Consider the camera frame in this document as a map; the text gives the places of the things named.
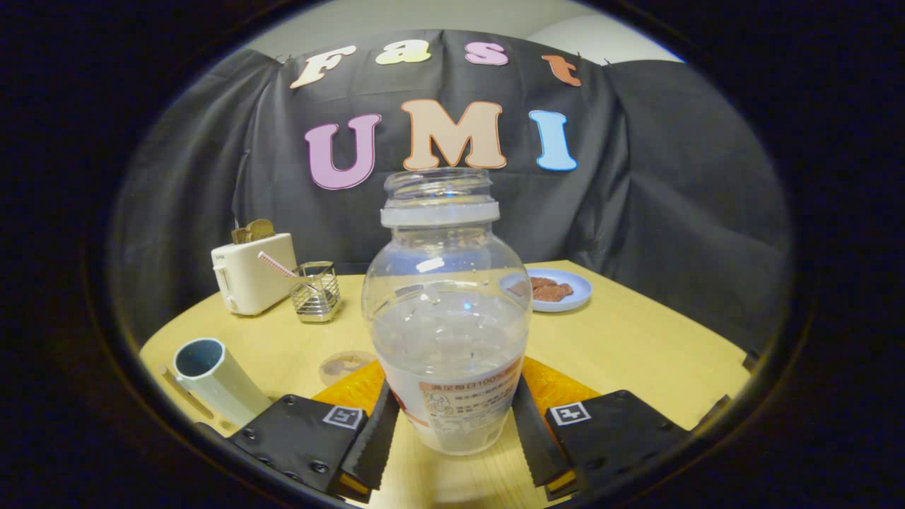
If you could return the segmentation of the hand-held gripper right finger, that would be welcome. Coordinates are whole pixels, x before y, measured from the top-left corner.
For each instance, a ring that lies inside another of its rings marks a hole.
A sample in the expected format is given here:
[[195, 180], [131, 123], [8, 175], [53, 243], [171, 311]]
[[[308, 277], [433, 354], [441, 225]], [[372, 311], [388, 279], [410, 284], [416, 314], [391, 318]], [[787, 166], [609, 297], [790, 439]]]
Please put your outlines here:
[[549, 501], [618, 489], [691, 435], [629, 390], [601, 394], [530, 357], [512, 412], [532, 482]]

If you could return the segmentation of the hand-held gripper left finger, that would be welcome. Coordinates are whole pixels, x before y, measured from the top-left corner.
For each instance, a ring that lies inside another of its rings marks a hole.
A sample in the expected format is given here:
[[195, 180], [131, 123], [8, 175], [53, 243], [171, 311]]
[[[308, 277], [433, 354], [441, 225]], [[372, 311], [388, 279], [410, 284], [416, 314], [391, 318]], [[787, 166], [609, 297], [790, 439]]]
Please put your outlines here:
[[279, 397], [228, 441], [323, 495], [367, 503], [381, 486], [398, 413], [372, 361], [315, 396]]

